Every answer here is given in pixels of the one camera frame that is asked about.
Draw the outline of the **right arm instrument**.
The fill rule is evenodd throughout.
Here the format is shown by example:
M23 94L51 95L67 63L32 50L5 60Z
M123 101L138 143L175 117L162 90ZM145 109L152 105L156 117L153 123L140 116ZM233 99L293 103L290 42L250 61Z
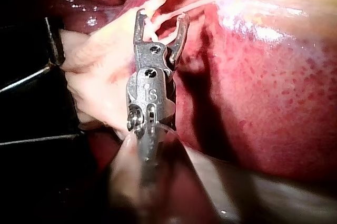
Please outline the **right arm instrument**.
M153 185L157 180L161 144L175 113L166 91L171 74L164 59L166 52L166 46L158 42L134 43L136 71L126 87L127 128L137 138L141 185Z

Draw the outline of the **right arm instrument jaw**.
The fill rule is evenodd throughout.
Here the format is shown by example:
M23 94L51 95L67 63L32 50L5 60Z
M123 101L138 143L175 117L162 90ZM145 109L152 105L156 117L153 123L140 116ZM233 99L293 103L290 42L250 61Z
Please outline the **right arm instrument jaw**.
M181 56L186 39L187 32L190 25L190 18L187 13L182 13L177 17L177 33L172 45L169 46L171 50L171 55L169 57L171 64L177 64L179 61L179 57Z
M144 30L145 30L145 20L147 19L147 14L145 9L141 8L136 12L134 35L133 35L133 45L140 45L142 43L149 43L150 40L144 41Z

